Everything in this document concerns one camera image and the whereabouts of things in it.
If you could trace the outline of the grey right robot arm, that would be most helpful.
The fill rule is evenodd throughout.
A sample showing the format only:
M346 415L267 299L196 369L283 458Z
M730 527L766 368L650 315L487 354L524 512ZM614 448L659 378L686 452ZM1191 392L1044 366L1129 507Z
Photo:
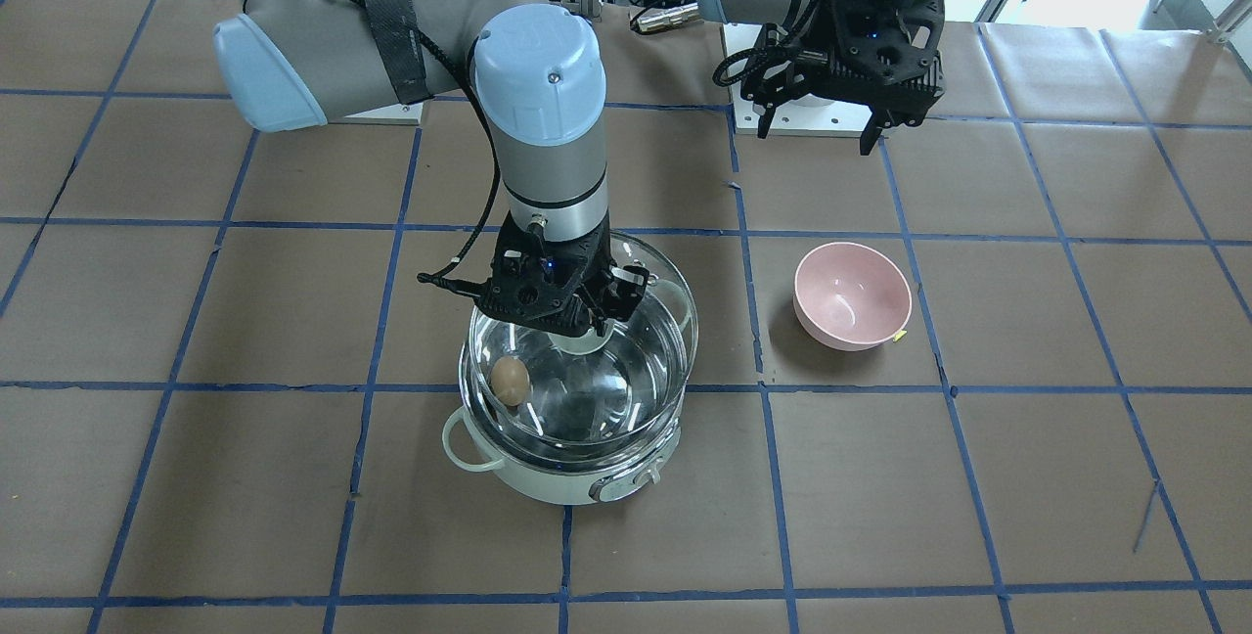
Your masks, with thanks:
M419 281L493 320L603 335L644 299L644 264L611 253L598 36L550 0L240 0L217 24L223 80L260 133L323 127L459 90L507 198L490 278Z

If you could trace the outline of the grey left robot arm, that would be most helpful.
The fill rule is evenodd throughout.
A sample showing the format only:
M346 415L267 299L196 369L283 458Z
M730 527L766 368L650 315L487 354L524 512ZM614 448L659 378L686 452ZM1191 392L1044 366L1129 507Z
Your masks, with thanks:
M782 104L815 96L868 108L863 157L890 127L920 127L942 99L944 0L697 0L707 23L756 24L751 46L715 69L760 112L765 138Z

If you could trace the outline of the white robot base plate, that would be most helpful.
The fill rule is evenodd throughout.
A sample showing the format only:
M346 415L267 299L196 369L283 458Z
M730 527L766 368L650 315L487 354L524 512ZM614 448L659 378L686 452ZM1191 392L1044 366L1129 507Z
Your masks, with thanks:
M331 118L331 124L419 127L422 117L424 117L424 104L422 103L412 105L394 104L361 113L351 113L351 115Z

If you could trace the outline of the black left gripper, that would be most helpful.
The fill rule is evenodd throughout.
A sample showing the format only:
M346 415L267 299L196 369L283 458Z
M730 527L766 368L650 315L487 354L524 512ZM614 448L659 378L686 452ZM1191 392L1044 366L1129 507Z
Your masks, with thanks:
M939 41L945 0L818 0L806 23L767 23L739 53L739 93L755 105L767 138L777 107L813 95L871 108L859 137L870 157L881 132L918 127L945 95Z

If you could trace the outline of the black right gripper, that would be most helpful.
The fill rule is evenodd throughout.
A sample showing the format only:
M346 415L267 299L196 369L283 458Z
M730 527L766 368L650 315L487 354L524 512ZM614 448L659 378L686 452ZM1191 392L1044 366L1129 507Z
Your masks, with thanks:
M627 322L644 299L651 272L617 264L608 221L578 238L546 238L506 216L497 234L490 278L475 292L475 308L510 325L547 335L606 340L612 322Z

